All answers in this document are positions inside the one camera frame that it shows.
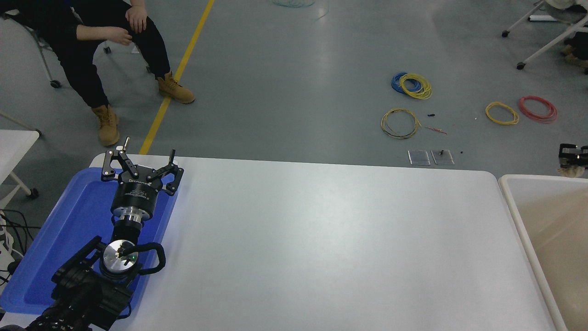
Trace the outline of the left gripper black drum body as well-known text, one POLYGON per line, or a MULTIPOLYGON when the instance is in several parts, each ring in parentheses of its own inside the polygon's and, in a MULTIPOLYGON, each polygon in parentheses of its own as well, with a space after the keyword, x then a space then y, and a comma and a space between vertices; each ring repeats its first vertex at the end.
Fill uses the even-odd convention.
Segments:
POLYGON ((141 217, 153 217, 156 201, 163 182, 161 176, 155 174, 140 175, 134 179, 129 172, 118 174, 119 182, 112 201, 112 214, 122 217, 124 211, 130 209, 141 217))

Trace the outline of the person's right hand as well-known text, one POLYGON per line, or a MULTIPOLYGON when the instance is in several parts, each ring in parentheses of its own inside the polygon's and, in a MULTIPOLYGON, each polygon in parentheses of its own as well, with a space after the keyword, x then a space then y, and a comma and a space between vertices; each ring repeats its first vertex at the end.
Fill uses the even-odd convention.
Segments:
POLYGON ((105 38, 116 44, 128 46, 132 43, 132 36, 130 33, 120 27, 105 27, 105 38))

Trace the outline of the person's left hand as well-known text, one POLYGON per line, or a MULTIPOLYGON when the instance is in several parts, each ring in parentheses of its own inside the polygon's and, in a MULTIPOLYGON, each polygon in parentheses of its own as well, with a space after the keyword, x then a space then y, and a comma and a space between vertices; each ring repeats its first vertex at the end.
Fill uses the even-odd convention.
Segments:
POLYGON ((147 10, 144 4, 132 4, 126 11, 125 17, 132 30, 139 34, 147 27, 147 10))

